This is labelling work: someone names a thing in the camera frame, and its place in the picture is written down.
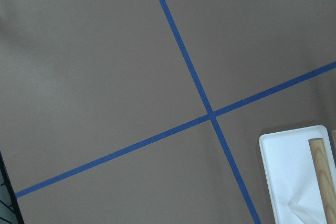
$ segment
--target wood grain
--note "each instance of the wood grain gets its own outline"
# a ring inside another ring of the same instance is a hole
[[[336,195],[322,138],[309,140],[327,224],[336,223]]]

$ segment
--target blue tape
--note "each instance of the blue tape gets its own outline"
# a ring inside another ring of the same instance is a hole
[[[175,24],[175,21],[173,19],[173,16],[172,16],[169,8],[168,8],[168,5],[167,5],[167,3],[166,3],[165,0],[159,0],[159,2],[161,4],[161,7],[163,9],[164,14],[166,15],[167,21],[169,23],[169,26],[170,26],[172,32],[173,32],[175,40],[176,40],[176,42],[177,42],[177,44],[178,44],[178,46],[180,48],[181,54],[183,56],[183,59],[184,59],[186,65],[188,67],[188,70],[189,70],[189,72],[190,72],[190,74],[191,74],[191,76],[193,78],[193,81],[194,81],[194,83],[196,85],[198,93],[200,94],[199,96],[202,99],[202,102],[204,104],[204,107],[205,107],[208,115],[211,117],[211,122],[213,124],[214,129],[215,129],[217,137],[218,137],[218,139],[219,139],[219,141],[220,141],[220,143],[222,145],[224,153],[225,153],[225,155],[227,157],[227,160],[228,160],[229,165],[230,165],[230,167],[232,169],[232,172],[234,173],[234,176],[236,178],[237,184],[239,185],[239,189],[240,189],[240,191],[241,191],[241,193],[242,193],[242,195],[243,195],[243,197],[245,199],[246,205],[247,205],[247,207],[248,207],[248,209],[249,209],[249,211],[251,213],[251,216],[252,216],[255,224],[260,224],[261,222],[260,222],[258,213],[257,213],[257,211],[256,211],[256,209],[255,209],[255,207],[253,205],[251,197],[250,197],[250,195],[249,195],[249,193],[247,191],[247,188],[246,188],[246,186],[244,184],[244,181],[243,181],[243,179],[242,179],[242,177],[240,175],[240,172],[238,170],[236,162],[234,161],[232,153],[231,153],[231,151],[230,151],[230,149],[229,149],[229,147],[227,145],[227,142],[226,142],[226,140],[224,138],[224,135],[222,133],[221,127],[219,126],[219,124],[217,122],[217,119],[216,119],[216,117],[214,115],[214,111],[213,111],[213,109],[212,109],[212,107],[210,105],[210,102],[209,102],[206,94],[205,94],[205,91],[204,91],[203,86],[201,84],[201,81],[200,81],[200,79],[199,79],[199,77],[197,75],[197,72],[196,72],[196,70],[194,68],[194,65],[193,65],[193,63],[191,61],[191,58],[190,58],[190,56],[189,56],[189,54],[188,54],[188,52],[187,52],[187,50],[185,48],[185,45],[184,45],[183,40],[182,40],[182,37],[181,37],[181,35],[180,35],[180,33],[179,33],[178,29],[177,29],[177,26]]]
[[[41,188],[44,188],[46,186],[49,186],[49,185],[54,184],[56,182],[59,182],[59,181],[61,181],[63,179],[66,179],[66,178],[71,177],[73,175],[76,175],[78,173],[84,172],[85,170],[91,169],[91,168],[93,168],[95,166],[98,166],[98,165],[101,165],[101,164],[106,163],[108,161],[111,161],[111,160],[113,160],[113,159],[115,159],[117,157],[120,157],[120,156],[125,155],[125,154],[130,153],[130,152],[133,152],[135,150],[138,150],[138,149],[140,149],[142,147],[145,147],[145,146],[147,146],[149,144],[157,142],[157,141],[159,141],[161,139],[164,139],[164,138],[166,138],[168,136],[174,135],[174,134],[176,134],[178,132],[181,132],[183,130],[189,129],[189,128],[193,127],[193,126],[196,126],[198,124],[206,122],[207,120],[209,120],[209,116],[208,115],[201,116],[200,118],[196,118],[196,119],[194,119],[192,121],[189,121],[187,123],[184,123],[182,125],[174,127],[174,128],[172,128],[170,130],[162,132],[162,133],[160,133],[158,135],[149,137],[149,138],[147,138],[147,139],[145,139],[143,141],[140,141],[138,143],[130,145],[130,146],[128,146],[128,147],[126,147],[124,149],[121,149],[121,150],[119,150],[117,152],[111,153],[109,155],[106,155],[106,156],[101,157],[99,159],[96,159],[94,161],[91,161],[90,163],[81,165],[81,166],[79,166],[77,168],[69,170],[69,171],[67,171],[65,173],[62,173],[60,175],[57,175],[57,176],[55,176],[53,178],[47,179],[47,180],[45,180],[45,181],[43,181],[41,183],[38,183],[36,185],[30,186],[30,187],[28,187],[26,189],[23,189],[23,190],[17,192],[15,194],[15,196],[16,196],[16,198],[20,198],[20,197],[25,196],[27,194],[30,194],[30,193],[32,193],[34,191],[37,191],[37,190],[39,190]]]
[[[299,84],[301,82],[307,81],[307,80],[309,80],[309,79],[311,79],[313,77],[316,77],[316,76],[318,76],[320,74],[323,74],[323,73],[328,72],[328,71],[330,71],[332,69],[335,69],[335,68],[336,68],[336,61],[334,61],[334,62],[332,62],[330,64],[327,64],[327,65],[325,65],[325,66],[323,66],[321,68],[315,69],[315,70],[313,70],[311,72],[305,73],[305,74],[303,74],[301,76],[298,76],[298,77],[296,77],[294,79],[291,79],[289,81],[281,83],[281,84],[279,84],[277,86],[269,88],[269,89],[267,89],[265,91],[262,91],[260,93],[254,94],[254,95],[252,95],[250,97],[242,99],[242,100],[240,100],[238,102],[230,104],[230,105],[228,105],[226,107],[223,107],[223,108],[221,108],[219,110],[216,110],[214,112],[215,116],[223,115],[223,114],[228,113],[228,112],[230,112],[232,110],[239,109],[240,107],[243,107],[243,106],[248,105],[248,104],[250,104],[252,102],[258,101],[258,100],[260,100],[262,98],[265,98],[265,97],[267,97],[267,96],[269,96],[271,94],[277,93],[277,92],[279,92],[281,90],[284,90],[286,88],[290,88],[290,87],[292,87],[292,86],[294,86],[296,84]]]

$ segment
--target white object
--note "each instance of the white object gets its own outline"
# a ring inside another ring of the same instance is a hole
[[[276,224],[327,223],[308,142],[312,138],[324,140],[336,188],[336,168],[324,126],[271,133],[259,138]]]

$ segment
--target wooden dowel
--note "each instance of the wooden dowel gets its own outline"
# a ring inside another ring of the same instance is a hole
[[[336,195],[322,138],[309,140],[327,224],[336,223]]]

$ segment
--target wooden handle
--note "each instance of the wooden handle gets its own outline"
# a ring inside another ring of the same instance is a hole
[[[309,140],[327,224],[336,223],[336,195],[323,139]]]

